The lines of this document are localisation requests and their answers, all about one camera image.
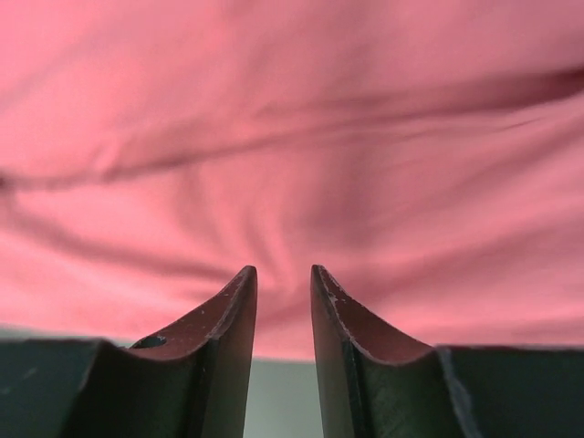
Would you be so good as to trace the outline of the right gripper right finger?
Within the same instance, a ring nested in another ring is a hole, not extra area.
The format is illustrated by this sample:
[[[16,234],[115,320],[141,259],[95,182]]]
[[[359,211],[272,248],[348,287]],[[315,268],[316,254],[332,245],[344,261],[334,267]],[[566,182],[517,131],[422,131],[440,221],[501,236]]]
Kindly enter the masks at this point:
[[[430,346],[311,269],[311,317],[327,437],[580,437],[583,349]]]

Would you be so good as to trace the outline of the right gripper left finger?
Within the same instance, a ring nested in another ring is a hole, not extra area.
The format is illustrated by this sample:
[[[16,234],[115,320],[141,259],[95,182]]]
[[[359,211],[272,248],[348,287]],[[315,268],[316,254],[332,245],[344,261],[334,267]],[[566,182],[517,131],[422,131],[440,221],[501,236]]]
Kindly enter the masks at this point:
[[[240,437],[256,270],[123,348],[106,339],[1,343],[4,437]]]

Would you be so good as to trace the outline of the salmon pink t-shirt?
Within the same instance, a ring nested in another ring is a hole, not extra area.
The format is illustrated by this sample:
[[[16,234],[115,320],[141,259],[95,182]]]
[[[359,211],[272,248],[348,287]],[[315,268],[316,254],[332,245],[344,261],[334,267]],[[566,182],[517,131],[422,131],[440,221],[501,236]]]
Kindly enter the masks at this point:
[[[4,1],[1,320],[135,339],[309,269],[428,343],[583,340],[580,1]]]

